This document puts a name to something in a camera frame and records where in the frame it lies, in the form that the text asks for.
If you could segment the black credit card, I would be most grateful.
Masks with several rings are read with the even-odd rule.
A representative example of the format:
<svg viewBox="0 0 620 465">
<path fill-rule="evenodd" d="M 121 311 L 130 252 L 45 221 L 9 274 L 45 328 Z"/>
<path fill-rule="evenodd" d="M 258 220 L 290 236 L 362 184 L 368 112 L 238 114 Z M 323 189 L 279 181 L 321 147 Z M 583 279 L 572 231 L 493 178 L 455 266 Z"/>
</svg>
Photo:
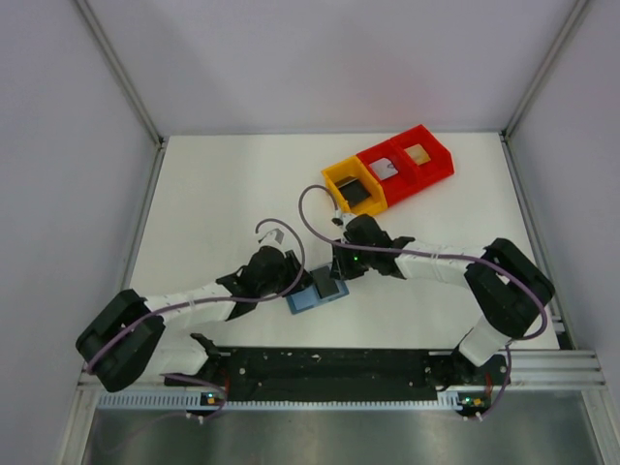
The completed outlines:
<svg viewBox="0 0 620 465">
<path fill-rule="evenodd" d="M 338 284 L 330 276 L 330 268 L 328 266 L 322 266 L 313 270 L 311 275 L 320 299 L 326 299 L 339 294 Z"/>
</svg>

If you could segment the blue leather card holder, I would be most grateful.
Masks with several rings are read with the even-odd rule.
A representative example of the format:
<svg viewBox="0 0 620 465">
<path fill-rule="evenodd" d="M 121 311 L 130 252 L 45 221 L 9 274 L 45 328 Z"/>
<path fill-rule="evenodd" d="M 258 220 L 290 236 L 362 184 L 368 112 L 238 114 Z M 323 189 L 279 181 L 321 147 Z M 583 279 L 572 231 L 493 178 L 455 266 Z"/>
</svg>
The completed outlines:
<svg viewBox="0 0 620 465">
<path fill-rule="evenodd" d="M 347 296 L 349 294 L 349 290 L 348 290 L 346 283 L 341 280 L 335 280 L 335 281 L 338 284 L 338 288 L 340 292 L 339 294 L 333 297 L 329 297 L 326 299 L 320 299 L 316 291 L 315 284 L 305 289 L 304 291 L 300 291 L 298 293 L 288 295 L 286 297 L 286 300 L 287 300 L 287 304 L 289 306 L 289 310 L 291 314 L 298 315 L 302 312 L 317 308 L 319 306 L 328 304 L 332 301 L 335 301 L 337 299 Z"/>
</svg>

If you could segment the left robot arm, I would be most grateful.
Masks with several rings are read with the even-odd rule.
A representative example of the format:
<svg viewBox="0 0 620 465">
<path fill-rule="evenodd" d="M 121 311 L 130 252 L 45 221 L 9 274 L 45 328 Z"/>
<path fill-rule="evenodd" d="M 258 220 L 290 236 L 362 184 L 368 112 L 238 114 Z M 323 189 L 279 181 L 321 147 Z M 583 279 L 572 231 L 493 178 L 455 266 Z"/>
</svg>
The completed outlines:
<svg viewBox="0 0 620 465">
<path fill-rule="evenodd" d="M 209 358 L 197 328 L 231 322 L 307 287 L 305 252 L 263 246 L 237 271 L 185 293 L 119 292 L 79 335 L 87 373 L 108 392 L 152 375 L 194 375 Z"/>
</svg>

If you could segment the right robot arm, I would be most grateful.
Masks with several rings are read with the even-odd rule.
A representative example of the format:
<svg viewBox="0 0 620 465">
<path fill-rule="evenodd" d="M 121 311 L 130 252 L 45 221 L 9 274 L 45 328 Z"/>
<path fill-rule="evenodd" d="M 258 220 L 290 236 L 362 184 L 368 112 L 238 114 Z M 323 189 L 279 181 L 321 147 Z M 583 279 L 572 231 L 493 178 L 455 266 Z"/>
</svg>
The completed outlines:
<svg viewBox="0 0 620 465">
<path fill-rule="evenodd" d="M 357 279 L 369 270 L 396 279 L 425 279 L 470 291 L 481 317 L 461 339 L 454 358 L 481 367 L 500 349 L 527 338 L 536 319 L 544 332 L 551 281 L 510 240 L 481 248 L 430 245 L 409 236 L 391 238 L 376 219 L 338 211 L 332 223 L 342 237 L 331 243 L 334 278 Z"/>
</svg>

